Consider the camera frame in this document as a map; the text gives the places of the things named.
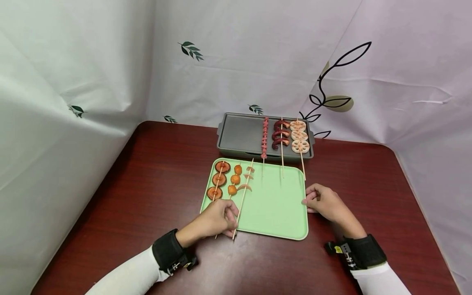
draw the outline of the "white sleeve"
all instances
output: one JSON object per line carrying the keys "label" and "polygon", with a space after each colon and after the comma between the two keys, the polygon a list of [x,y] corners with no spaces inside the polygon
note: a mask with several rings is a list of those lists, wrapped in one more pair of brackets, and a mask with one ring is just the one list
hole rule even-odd
{"label": "white sleeve", "polygon": [[411,295],[388,263],[367,270],[352,270],[363,295]]}
{"label": "white sleeve", "polygon": [[112,270],[86,295],[144,295],[154,283],[168,277],[159,270],[151,247]]}

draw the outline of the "hand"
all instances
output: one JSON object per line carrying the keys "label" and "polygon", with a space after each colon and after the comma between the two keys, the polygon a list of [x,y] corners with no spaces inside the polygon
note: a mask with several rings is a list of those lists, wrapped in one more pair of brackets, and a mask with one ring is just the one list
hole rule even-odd
{"label": "hand", "polygon": [[232,237],[238,226],[236,223],[238,215],[239,209],[232,200],[215,200],[197,218],[178,231],[176,238],[183,248],[187,248],[197,240],[208,236],[223,233]]}
{"label": "hand", "polygon": [[367,236],[354,214],[329,187],[315,183],[305,193],[306,198],[302,200],[302,204],[307,206],[309,213],[319,213],[339,225],[345,237],[360,239]]}

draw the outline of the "black wristband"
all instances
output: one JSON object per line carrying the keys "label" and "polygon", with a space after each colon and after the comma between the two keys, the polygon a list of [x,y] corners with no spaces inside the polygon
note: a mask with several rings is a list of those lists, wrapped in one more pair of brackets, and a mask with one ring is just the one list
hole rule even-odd
{"label": "black wristband", "polygon": [[177,261],[184,256],[185,251],[176,238],[177,229],[173,229],[157,239],[152,245],[152,254],[159,268],[168,274],[177,269]]}
{"label": "black wristband", "polygon": [[359,269],[364,270],[387,261],[387,256],[371,234],[362,239],[346,238],[346,243],[351,250],[352,260]]}

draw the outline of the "gray griddle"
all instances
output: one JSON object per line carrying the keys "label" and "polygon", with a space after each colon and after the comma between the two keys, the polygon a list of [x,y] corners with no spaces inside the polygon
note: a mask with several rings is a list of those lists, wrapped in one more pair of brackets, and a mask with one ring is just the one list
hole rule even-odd
{"label": "gray griddle", "polygon": [[[255,156],[260,156],[262,153],[262,123],[266,116],[225,113],[223,122],[218,126],[218,141],[217,147],[219,151],[229,157],[239,157],[251,159]],[[300,162],[300,154],[292,151],[291,144],[293,142],[290,137],[290,144],[288,146],[279,145],[278,150],[272,149],[272,133],[274,133],[274,123],[280,120],[278,117],[269,117],[269,129],[267,134],[267,160],[282,161],[281,148],[284,149],[284,161]],[[294,121],[296,118],[285,118],[285,121]],[[303,154],[303,159],[313,158],[313,148],[315,144],[315,137],[310,131],[310,125],[306,120],[301,120],[306,123],[305,132],[308,134],[308,143],[310,150]]]}

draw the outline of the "orange food ball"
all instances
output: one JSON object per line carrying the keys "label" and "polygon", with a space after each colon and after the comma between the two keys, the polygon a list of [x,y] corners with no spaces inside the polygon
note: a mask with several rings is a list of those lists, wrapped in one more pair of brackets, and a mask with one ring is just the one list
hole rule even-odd
{"label": "orange food ball", "polygon": [[231,177],[231,183],[234,185],[238,185],[241,182],[241,177],[239,175],[233,175]]}
{"label": "orange food ball", "polygon": [[234,185],[229,185],[228,186],[228,194],[229,195],[235,195],[237,193],[237,189]]}
{"label": "orange food ball", "polygon": [[236,165],[235,166],[235,173],[236,175],[241,175],[243,172],[243,168],[241,167],[241,165]]}

